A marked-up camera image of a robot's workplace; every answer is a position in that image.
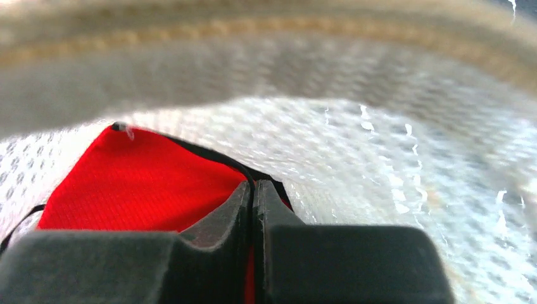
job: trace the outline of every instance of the red cloth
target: red cloth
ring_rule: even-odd
[[[159,134],[105,129],[54,190],[39,229],[183,231],[246,178]],[[254,303],[253,255],[246,302]]]

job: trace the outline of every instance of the red fabric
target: red fabric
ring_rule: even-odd
[[[183,231],[221,205],[246,178],[169,139],[108,127],[54,190],[39,229]],[[253,255],[246,302],[254,303]]]

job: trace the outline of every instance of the white mesh bag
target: white mesh bag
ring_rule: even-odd
[[[271,174],[306,223],[424,229],[459,303],[537,303],[536,96],[536,25],[478,1],[8,1],[0,236],[122,120]]]

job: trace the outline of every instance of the white mesh fabric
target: white mesh fabric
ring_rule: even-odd
[[[113,108],[272,174],[305,222],[424,229],[460,303],[537,298],[536,100],[461,62],[356,38],[244,35],[0,70],[0,99],[25,98],[43,112],[0,105],[16,127],[0,134],[107,119],[2,144],[3,234],[46,201]],[[176,107],[196,101],[220,103]]]

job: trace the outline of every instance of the mesh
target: mesh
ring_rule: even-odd
[[[0,144],[0,232],[47,200],[106,124],[123,120],[273,175],[307,223],[424,229],[460,303],[536,303],[531,96],[422,49],[345,37],[244,35],[137,51],[136,58],[110,51],[0,73],[0,98],[31,98],[45,86],[42,100],[57,98],[50,110],[58,111],[56,122],[87,122]],[[54,90],[54,81],[69,83],[74,75],[78,87]],[[34,83],[26,91],[1,90],[20,79]],[[102,120],[70,116],[103,100],[69,108],[61,98],[99,93],[99,79],[138,96],[112,104],[111,115],[87,111]],[[155,101],[136,99],[147,92]],[[221,102],[178,108],[174,98]],[[144,105],[152,107],[133,112]],[[32,120],[13,113],[8,121]],[[36,123],[51,126],[49,114],[36,115]]]

